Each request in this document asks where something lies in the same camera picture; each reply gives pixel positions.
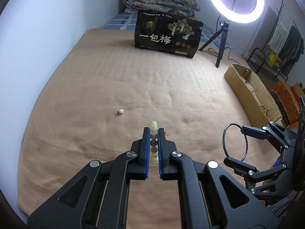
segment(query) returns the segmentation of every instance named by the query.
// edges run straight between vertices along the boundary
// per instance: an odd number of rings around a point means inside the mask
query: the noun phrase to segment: tripod leg
[[[203,47],[201,47],[199,50],[202,51],[204,48],[206,48],[206,47],[207,47],[210,43],[212,43],[213,40],[216,39],[222,32],[223,32],[222,29],[220,29],[219,31],[217,31],[217,32],[212,36],[212,38],[210,38],[210,39],[208,40],[208,42],[206,42],[206,43],[203,45]]]
[[[226,41],[227,41],[227,35],[228,35],[228,32],[223,32],[222,33],[222,40],[220,42],[218,57],[217,57],[217,61],[216,61],[216,68],[219,67],[220,60],[222,60],[222,56],[224,55],[224,51],[225,51],[225,47],[226,47]]]

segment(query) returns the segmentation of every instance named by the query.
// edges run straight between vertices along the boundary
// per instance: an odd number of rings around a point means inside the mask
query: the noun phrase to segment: bead
[[[156,164],[159,163],[159,158],[158,157],[153,157],[152,159],[153,159],[152,160],[153,163],[156,163]]]
[[[158,137],[158,135],[157,135],[156,132],[152,132],[152,133],[150,134],[150,138],[151,138],[151,139],[157,139],[157,137]]]
[[[150,124],[150,131],[152,133],[155,133],[158,131],[158,124],[157,122],[153,121],[151,124]]]
[[[150,148],[150,156],[152,158],[158,157],[158,148],[157,147],[154,146],[154,147]]]
[[[157,146],[157,144],[158,144],[158,142],[155,139],[150,141],[150,145],[153,146],[153,147]]]

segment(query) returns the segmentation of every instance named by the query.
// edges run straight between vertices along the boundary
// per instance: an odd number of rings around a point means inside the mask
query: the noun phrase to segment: ring light
[[[264,0],[257,0],[255,9],[246,15],[235,13],[228,9],[221,0],[211,0],[215,8],[228,20],[238,23],[250,23],[255,21],[263,12]]]

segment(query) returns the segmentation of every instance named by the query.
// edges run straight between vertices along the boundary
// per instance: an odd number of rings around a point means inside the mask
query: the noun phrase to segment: light stand pole
[[[231,11],[233,11],[235,6],[236,0],[233,1],[233,5],[231,7]],[[214,41],[220,34],[222,34],[222,40],[220,41],[220,47],[218,52],[218,57],[216,61],[216,68],[219,67],[220,60],[222,60],[222,56],[224,55],[228,31],[229,31],[229,20],[225,19],[223,23],[220,24],[222,28],[217,31],[199,50],[202,51],[204,48],[206,48],[210,43]]]

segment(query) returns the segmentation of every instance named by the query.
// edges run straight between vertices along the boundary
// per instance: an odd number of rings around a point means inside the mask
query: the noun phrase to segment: mattress
[[[105,25],[103,29],[135,31],[137,16],[137,14],[121,13],[114,19],[112,19],[107,25]],[[203,23],[200,42],[207,42],[214,35],[214,33],[215,32],[211,28],[209,28],[206,24]],[[212,45],[217,46],[219,48],[221,39],[221,35],[218,36],[212,42]]]
[[[195,161],[222,161],[222,132],[249,124],[224,79],[232,63],[205,51],[193,59],[134,47],[134,32],[89,30],[43,90],[31,115],[19,165],[19,207],[28,215],[91,160],[114,160],[158,122],[168,140]],[[117,111],[124,109],[122,115]],[[268,169],[279,156],[249,138],[246,162]],[[235,158],[244,155],[238,128],[227,131]],[[233,174],[241,183],[243,179]],[[180,228],[177,183],[162,181],[150,162],[146,181],[131,181],[127,228]]]

